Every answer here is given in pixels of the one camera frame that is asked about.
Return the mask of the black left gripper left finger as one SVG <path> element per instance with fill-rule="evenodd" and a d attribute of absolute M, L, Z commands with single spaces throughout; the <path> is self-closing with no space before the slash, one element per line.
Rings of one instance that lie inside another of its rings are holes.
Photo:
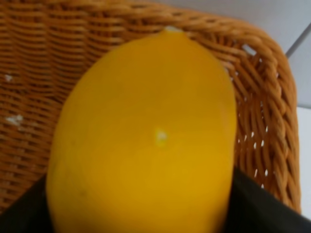
<path fill-rule="evenodd" d="M 54 232 L 46 199 L 46 175 L 0 215 L 2 233 Z"/>

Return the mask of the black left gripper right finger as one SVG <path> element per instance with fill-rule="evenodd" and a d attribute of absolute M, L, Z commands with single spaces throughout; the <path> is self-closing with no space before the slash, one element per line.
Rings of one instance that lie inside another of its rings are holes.
<path fill-rule="evenodd" d="M 226 233 L 309 233 L 311 221 L 234 169 Z"/>

